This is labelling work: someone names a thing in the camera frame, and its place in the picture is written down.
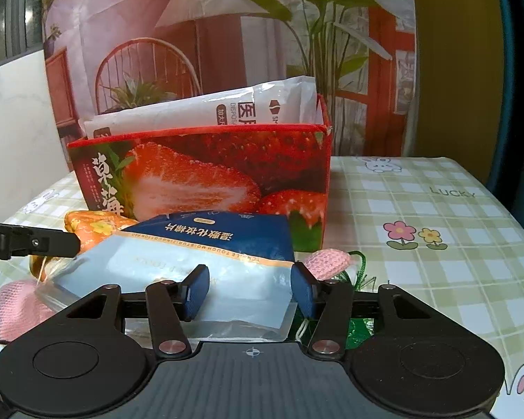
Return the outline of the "printed room backdrop cloth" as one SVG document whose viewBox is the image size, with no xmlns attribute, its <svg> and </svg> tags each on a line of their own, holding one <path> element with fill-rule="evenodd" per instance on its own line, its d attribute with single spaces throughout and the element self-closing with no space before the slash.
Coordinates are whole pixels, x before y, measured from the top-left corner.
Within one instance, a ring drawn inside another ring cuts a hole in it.
<svg viewBox="0 0 524 419">
<path fill-rule="evenodd" d="M 415 0 L 42 0 L 62 145 L 103 112 L 311 76 L 337 155 L 415 133 Z"/>
</svg>

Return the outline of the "red strawberry cardboard box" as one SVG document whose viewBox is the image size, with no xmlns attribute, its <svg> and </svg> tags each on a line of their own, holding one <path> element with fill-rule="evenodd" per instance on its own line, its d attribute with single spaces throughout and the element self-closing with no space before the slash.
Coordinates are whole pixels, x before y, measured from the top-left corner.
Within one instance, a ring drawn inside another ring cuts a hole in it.
<svg viewBox="0 0 524 419">
<path fill-rule="evenodd" d="M 200 210 L 285 216 L 294 251 L 323 245 L 331 125 L 326 103 L 310 124 L 178 128 L 80 139 L 68 145 L 90 210 L 132 220 Z"/>
</svg>

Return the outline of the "orange floral soft pouch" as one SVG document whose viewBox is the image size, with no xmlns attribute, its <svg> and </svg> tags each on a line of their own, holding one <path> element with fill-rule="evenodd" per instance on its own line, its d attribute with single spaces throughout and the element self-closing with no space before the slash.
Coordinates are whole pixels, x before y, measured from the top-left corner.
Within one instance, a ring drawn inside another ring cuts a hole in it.
<svg viewBox="0 0 524 419">
<path fill-rule="evenodd" d="M 137 224 L 137 220 L 119 216 L 108 211 L 71 211 L 64 216 L 64 226 L 68 233 L 80 240 L 80 252 L 91 248 L 117 231 Z M 57 271 L 62 271 L 71 263 L 70 258 L 31 255 L 29 269 L 31 275 L 44 282 Z"/>
</svg>

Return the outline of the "blue cotton pad package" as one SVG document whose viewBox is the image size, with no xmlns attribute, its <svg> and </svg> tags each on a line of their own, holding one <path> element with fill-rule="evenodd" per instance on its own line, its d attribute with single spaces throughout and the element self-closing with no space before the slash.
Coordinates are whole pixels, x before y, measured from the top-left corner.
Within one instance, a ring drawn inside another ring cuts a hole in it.
<svg viewBox="0 0 524 419">
<path fill-rule="evenodd" d="M 199 264 L 209 290 L 184 333 L 192 343 L 280 343 L 294 316 L 290 270 L 294 263 L 284 216 L 191 212 L 156 216 L 108 236 L 37 287 L 58 312 L 96 288 L 116 284 L 125 293 L 155 282 L 181 282 Z"/>
</svg>

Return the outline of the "olive yellow curtain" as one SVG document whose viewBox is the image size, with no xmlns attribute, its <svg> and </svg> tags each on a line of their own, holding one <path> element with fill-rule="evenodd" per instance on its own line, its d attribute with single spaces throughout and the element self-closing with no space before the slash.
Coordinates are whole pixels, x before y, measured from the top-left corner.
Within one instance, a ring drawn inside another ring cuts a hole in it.
<svg viewBox="0 0 524 419">
<path fill-rule="evenodd" d="M 449 157 L 484 183 L 495 152 L 504 85 L 500 2 L 415 0 L 415 9 L 415 155 Z"/>
</svg>

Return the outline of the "pink knitted strawberry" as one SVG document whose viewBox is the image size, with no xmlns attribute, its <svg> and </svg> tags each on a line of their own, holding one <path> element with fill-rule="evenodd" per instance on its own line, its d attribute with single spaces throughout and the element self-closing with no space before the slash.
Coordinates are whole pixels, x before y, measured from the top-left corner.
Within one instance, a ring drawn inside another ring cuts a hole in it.
<svg viewBox="0 0 524 419">
<path fill-rule="evenodd" d="M 366 256 L 360 251 L 323 249 L 309 255 L 304 264 L 319 281 L 338 280 L 350 284 L 354 291 L 373 291 L 376 287 L 377 278 L 367 274 Z"/>
</svg>

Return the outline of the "green checkered tablecloth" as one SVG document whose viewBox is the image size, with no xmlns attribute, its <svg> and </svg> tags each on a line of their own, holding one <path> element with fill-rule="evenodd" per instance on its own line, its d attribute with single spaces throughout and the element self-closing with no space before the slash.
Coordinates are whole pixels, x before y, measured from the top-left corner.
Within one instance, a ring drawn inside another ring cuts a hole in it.
<svg viewBox="0 0 524 419">
<path fill-rule="evenodd" d="M 507 374 L 500 418 L 524 418 L 524 229 L 446 158 L 335 158 L 328 203 L 310 212 L 326 246 L 487 339 Z"/>
</svg>

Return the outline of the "white surgical mask package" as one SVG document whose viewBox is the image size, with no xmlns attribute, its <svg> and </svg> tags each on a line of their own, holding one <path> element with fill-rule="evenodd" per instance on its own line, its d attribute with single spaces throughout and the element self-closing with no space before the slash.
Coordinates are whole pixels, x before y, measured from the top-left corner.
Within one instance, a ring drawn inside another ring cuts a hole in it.
<svg viewBox="0 0 524 419">
<path fill-rule="evenodd" d="M 89 138 L 168 129 L 266 124 L 322 124 L 313 77 L 150 104 L 83 123 Z"/>
</svg>

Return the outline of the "pink knitted item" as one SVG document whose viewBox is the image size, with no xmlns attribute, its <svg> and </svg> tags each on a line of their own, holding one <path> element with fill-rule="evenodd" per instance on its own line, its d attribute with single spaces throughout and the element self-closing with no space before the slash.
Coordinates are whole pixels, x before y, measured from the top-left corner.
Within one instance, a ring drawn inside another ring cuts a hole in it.
<svg viewBox="0 0 524 419">
<path fill-rule="evenodd" d="M 19 280 L 0 288 L 0 339 L 13 341 L 54 315 L 36 294 L 35 280 Z"/>
</svg>

